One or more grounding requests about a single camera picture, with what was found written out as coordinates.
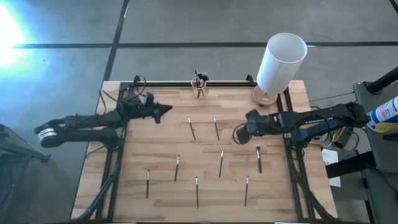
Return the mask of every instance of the black metal frame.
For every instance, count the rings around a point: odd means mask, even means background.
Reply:
[[[144,82],[136,82],[137,86],[142,86],[144,84]],[[211,82],[209,81],[207,83],[207,86],[218,86],[218,87],[253,87],[256,86],[257,83],[253,81],[252,76],[248,75],[246,78],[246,81],[241,81],[241,82],[229,82],[229,81],[218,81],[218,82]],[[169,86],[169,87],[190,87],[191,83],[186,81],[186,82],[147,82],[146,86],[161,86],[161,87],[165,87],[165,86]],[[129,90],[132,91],[132,89],[134,88],[133,82],[121,82],[120,87],[119,87],[119,97],[118,97],[118,101],[120,101],[123,98],[123,93],[125,92],[125,90]],[[293,110],[293,106],[292,106],[292,102],[290,99],[290,93],[289,93],[289,89],[286,89],[284,91],[284,96],[285,96],[285,102],[286,102],[286,110],[287,111],[292,111]],[[284,106],[282,104],[282,100],[280,95],[278,96],[277,99],[277,107],[279,111],[283,111],[284,110]],[[120,165],[121,166],[121,161],[123,158],[123,150],[124,150],[124,140],[126,137],[126,132],[127,132],[127,125],[125,125],[125,127],[122,128],[122,134],[121,134],[121,140],[122,140],[122,144],[121,147],[118,150],[118,157],[116,159],[116,166]],[[295,208],[296,208],[296,212],[297,212],[297,221],[298,222],[305,222],[305,223],[309,223],[309,224],[322,224],[322,223],[341,223],[341,224],[365,224],[365,223],[361,223],[361,222],[346,222],[346,221],[341,221],[341,220],[324,220],[324,219],[317,219],[315,217],[315,211],[314,211],[314,207],[311,203],[311,197],[309,197],[308,195],[304,194],[305,197],[305,201],[306,201],[306,206],[307,206],[307,210],[308,210],[308,217],[309,218],[305,218],[304,214],[303,214],[303,210],[302,210],[302,204],[300,201],[300,195],[299,195],[299,188],[298,186],[301,186],[301,188],[305,187],[307,189],[307,192],[309,191],[309,186],[308,186],[308,179],[307,179],[307,173],[305,170],[305,164],[304,164],[304,160],[303,160],[303,156],[301,155],[301,153],[297,153],[297,161],[298,161],[298,167],[299,170],[297,171],[295,166],[294,166],[294,161],[293,161],[293,157],[292,157],[292,148],[290,147],[290,137],[289,135],[283,135],[283,140],[284,140],[284,145],[285,145],[285,151],[286,151],[286,158],[287,158],[287,165],[289,168],[289,174],[290,174],[290,181],[291,181],[291,185],[292,185],[292,192],[293,192],[293,196],[294,196],[294,204],[295,204]],[[109,170],[110,170],[110,165],[111,165],[111,161],[112,161],[112,152],[108,152],[107,156],[106,156],[106,163],[105,163],[105,167],[104,167],[104,174],[103,174],[103,180],[102,180],[102,184],[101,186],[104,185],[104,182],[106,182],[108,176],[109,176]],[[119,182],[119,173],[120,170],[118,170],[118,173],[116,175],[116,178],[113,182],[113,186],[112,186],[112,190],[111,190],[111,196],[110,196],[110,200],[109,200],[109,210],[108,210],[108,215],[106,218],[102,218],[102,209],[103,209],[103,197],[101,199],[101,203],[98,204],[97,206],[97,212],[95,215],[95,219],[84,219],[84,220],[70,220],[68,223],[79,223],[79,224],[94,224],[94,223],[111,223],[113,221],[113,214],[114,214],[114,206],[116,203],[116,197],[117,197],[117,190],[118,190],[118,182]],[[262,224],[267,224],[267,223],[274,223],[274,222],[261,222]]]

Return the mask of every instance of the white and blue can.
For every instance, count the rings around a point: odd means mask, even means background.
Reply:
[[[398,128],[398,96],[378,106],[368,113],[368,127],[383,133]]]

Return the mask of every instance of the wooden lamp base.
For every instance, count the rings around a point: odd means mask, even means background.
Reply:
[[[278,99],[278,94],[270,95],[264,93],[264,91],[262,91],[259,86],[256,86],[253,89],[252,98],[253,101],[259,106],[269,106],[276,102],[276,99]]]

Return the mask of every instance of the sunlight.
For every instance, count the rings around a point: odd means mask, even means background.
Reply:
[[[12,18],[7,9],[0,4],[0,65],[6,65],[16,61],[24,50],[12,47],[24,42],[24,36],[17,22]]]

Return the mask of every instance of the wooden board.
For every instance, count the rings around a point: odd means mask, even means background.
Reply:
[[[292,81],[289,87],[294,110],[309,110],[303,81]],[[105,82],[103,88],[116,98],[119,82]],[[245,113],[253,108],[260,114],[275,113],[276,105],[256,106],[251,101],[250,87],[213,87],[201,100],[192,96],[190,88],[149,87],[146,91],[152,92],[156,101],[174,108],[162,117],[160,124],[148,118],[129,123],[114,221],[296,221],[282,136],[252,138],[245,145],[237,145],[232,140],[234,127],[245,122]],[[105,100],[108,109],[113,109],[114,102],[106,96]],[[98,112],[102,111],[103,105],[99,102]],[[216,137],[214,117],[218,122],[220,141]],[[262,174],[257,169],[257,144],[261,145]],[[90,143],[88,151],[98,146],[100,144]],[[224,151],[224,162],[219,179],[221,151]],[[180,168],[178,181],[174,182],[177,154],[181,156]],[[86,158],[72,218],[82,214],[98,193],[105,157],[106,150],[103,149]],[[319,147],[306,149],[305,165],[311,190],[336,216]],[[151,170],[148,199],[147,169]],[[248,205],[244,207],[247,175]],[[199,179],[199,209],[196,208],[196,176]],[[306,211],[303,197],[302,205]]]

